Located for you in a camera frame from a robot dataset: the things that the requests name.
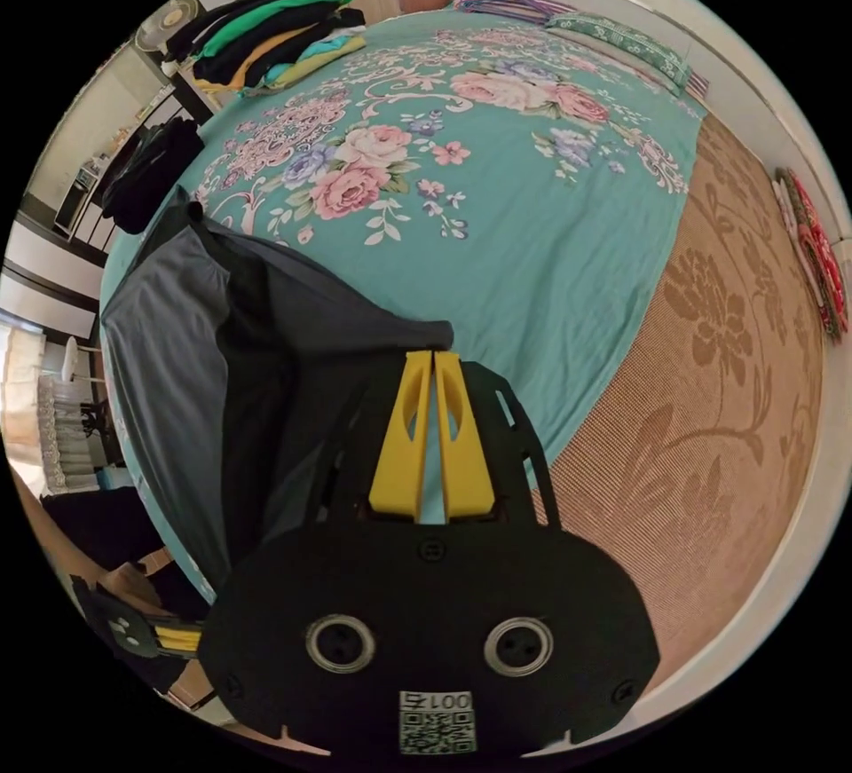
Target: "lace curtain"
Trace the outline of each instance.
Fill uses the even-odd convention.
[[[35,494],[45,491],[38,427],[44,335],[0,323],[0,430],[9,463]]]
[[[99,488],[75,386],[42,370],[45,338],[0,323],[0,428],[9,463],[36,495]]]

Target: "floor mat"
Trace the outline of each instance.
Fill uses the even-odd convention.
[[[642,590],[662,656],[649,689],[724,629],[784,536],[814,449],[822,350],[769,177],[708,116],[639,335],[551,470],[563,527]]]

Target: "fan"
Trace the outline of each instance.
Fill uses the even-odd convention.
[[[136,46],[141,51],[161,51],[163,45],[180,28],[189,24],[198,15],[196,0],[170,0],[153,16],[139,25]]]

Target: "qr code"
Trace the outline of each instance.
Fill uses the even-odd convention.
[[[472,711],[400,711],[403,755],[457,755],[477,750]]]

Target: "clothes hanger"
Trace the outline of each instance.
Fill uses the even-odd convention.
[[[494,4],[509,4],[514,8],[529,10],[529,14],[513,13],[513,15],[536,24],[543,24],[554,15],[550,7],[536,0],[466,0],[461,2],[459,9],[465,12],[493,12],[490,7]]]

